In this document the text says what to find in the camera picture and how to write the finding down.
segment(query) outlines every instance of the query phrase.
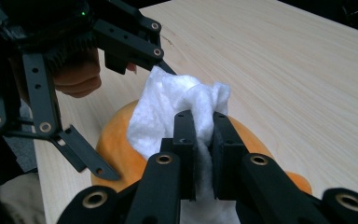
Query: light wood tabletop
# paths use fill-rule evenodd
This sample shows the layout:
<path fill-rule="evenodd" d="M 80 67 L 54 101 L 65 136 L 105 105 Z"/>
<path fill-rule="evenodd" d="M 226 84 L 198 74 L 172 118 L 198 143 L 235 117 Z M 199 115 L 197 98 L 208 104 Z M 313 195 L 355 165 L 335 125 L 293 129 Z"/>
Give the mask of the light wood tabletop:
<path fill-rule="evenodd" d="M 174 0 L 141 12 L 162 24 L 167 64 L 228 84 L 228 114 L 283 170 L 305 176 L 314 196 L 358 192 L 357 30 L 274 0 Z M 114 113 L 140 97 L 149 73 L 121 76 L 100 57 L 100 89 L 81 99 L 58 95 L 63 126 L 73 124 L 94 147 Z M 55 223 L 90 186 L 90 171 L 79 174 L 51 143 L 35 146 L 47 223 Z"/>

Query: white tissue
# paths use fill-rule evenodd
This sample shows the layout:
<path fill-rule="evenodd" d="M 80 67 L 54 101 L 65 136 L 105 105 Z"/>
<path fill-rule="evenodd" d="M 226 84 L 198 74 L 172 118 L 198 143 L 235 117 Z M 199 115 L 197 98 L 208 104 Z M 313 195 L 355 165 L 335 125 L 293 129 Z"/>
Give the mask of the white tissue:
<path fill-rule="evenodd" d="M 239 223 L 234 202 L 213 197 L 212 161 L 207 146 L 213 112 L 227 113 L 229 86 L 202 84 L 188 75 L 174 76 L 154 67 L 130 120 L 127 138 L 146 160 L 159 152 L 161 138 L 173 137 L 174 116 L 191 110 L 198 141 L 196 202 L 182 201 L 181 223 Z"/>

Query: wooden table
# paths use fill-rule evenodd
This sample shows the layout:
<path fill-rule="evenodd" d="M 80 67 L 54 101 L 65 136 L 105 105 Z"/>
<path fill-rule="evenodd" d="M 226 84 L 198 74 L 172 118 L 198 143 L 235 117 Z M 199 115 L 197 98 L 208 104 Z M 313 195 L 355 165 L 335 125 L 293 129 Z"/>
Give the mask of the wooden table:
<path fill-rule="evenodd" d="M 314 195 L 358 192 L 358 31 L 274 0 L 175 0 L 141 12 L 162 24 L 165 61 L 178 74 L 227 83 L 228 113 Z M 138 99 L 148 71 L 120 76 L 82 99 L 59 95 L 64 127 L 95 146 L 106 122 Z M 47 223 L 90 186 L 53 145 L 36 142 Z"/>

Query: table surface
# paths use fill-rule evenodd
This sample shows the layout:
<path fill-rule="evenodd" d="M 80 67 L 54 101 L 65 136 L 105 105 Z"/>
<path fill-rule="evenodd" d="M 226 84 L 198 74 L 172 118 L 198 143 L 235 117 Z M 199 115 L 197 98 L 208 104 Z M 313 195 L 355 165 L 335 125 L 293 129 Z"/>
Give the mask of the table surface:
<path fill-rule="evenodd" d="M 228 114 L 245 124 L 314 195 L 358 192 L 358 31 L 274 0 L 177 0 L 141 12 L 162 24 L 165 61 L 178 74 L 231 87 Z M 74 99 L 58 95 L 64 127 L 95 147 L 103 126 L 138 99 L 148 71 L 121 76 Z M 79 174 L 48 142 L 36 141 L 47 223 L 82 189 Z"/>

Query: orange object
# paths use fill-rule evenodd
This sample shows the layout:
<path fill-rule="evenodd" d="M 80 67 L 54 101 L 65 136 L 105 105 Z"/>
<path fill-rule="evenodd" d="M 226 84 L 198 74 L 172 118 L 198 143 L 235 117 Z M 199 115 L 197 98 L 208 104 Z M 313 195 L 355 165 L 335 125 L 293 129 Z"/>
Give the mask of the orange object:
<path fill-rule="evenodd" d="M 117 181 L 104 180 L 91 176 L 92 185 L 107 186 L 119 192 L 141 179 L 146 160 L 127 141 L 126 133 L 134 108 L 134 101 L 123 106 L 104 127 L 98 141 L 97 151 L 120 175 Z M 250 152 L 272 155 L 264 144 L 244 125 L 229 117 L 235 130 Z M 310 183 L 301 175 L 286 172 L 295 184 L 304 192 L 311 194 Z"/>

